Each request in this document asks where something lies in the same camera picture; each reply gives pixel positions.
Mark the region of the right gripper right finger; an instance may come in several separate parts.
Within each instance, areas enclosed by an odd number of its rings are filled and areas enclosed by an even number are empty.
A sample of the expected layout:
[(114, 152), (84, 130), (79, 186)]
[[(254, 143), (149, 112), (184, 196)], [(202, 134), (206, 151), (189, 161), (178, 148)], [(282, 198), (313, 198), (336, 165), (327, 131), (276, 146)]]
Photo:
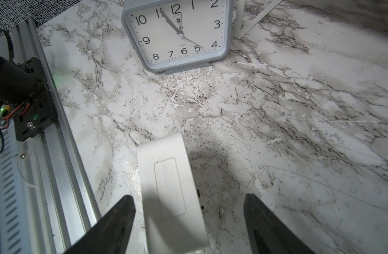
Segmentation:
[(244, 217), (254, 254), (312, 254), (279, 218), (254, 194), (246, 194)]

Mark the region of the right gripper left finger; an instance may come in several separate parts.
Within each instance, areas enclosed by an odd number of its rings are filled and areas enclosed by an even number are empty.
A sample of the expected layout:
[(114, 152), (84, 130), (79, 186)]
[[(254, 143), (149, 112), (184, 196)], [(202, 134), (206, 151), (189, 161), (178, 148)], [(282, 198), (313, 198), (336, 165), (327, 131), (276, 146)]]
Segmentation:
[(135, 218), (134, 199), (123, 196), (67, 254), (124, 254)]

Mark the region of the white cube digital clock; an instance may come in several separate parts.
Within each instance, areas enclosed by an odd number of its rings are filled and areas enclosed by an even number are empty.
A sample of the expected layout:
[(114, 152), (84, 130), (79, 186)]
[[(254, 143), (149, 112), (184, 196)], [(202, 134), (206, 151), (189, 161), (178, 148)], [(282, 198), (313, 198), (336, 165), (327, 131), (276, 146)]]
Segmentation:
[(187, 254), (208, 248), (182, 133), (141, 144), (137, 160), (148, 252)]

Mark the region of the grey rectangular digital clock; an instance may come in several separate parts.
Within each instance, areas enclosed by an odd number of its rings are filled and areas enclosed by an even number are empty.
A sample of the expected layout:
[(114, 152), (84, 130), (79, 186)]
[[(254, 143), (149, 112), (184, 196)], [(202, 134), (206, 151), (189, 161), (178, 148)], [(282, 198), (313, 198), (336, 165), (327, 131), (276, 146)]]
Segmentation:
[(232, 0), (125, 1), (123, 27), (151, 73), (207, 67), (231, 44)]

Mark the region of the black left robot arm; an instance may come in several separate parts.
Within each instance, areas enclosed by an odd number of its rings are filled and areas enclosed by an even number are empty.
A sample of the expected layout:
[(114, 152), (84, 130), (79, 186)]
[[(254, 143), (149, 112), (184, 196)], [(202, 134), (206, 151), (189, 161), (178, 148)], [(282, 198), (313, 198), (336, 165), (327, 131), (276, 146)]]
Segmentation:
[(24, 142), (43, 132), (57, 119), (48, 81), (39, 58), (13, 62), (14, 45), (6, 30), (0, 29), (7, 39), (9, 59), (0, 57), (0, 100), (19, 110), (8, 115), (14, 119), (16, 139)]

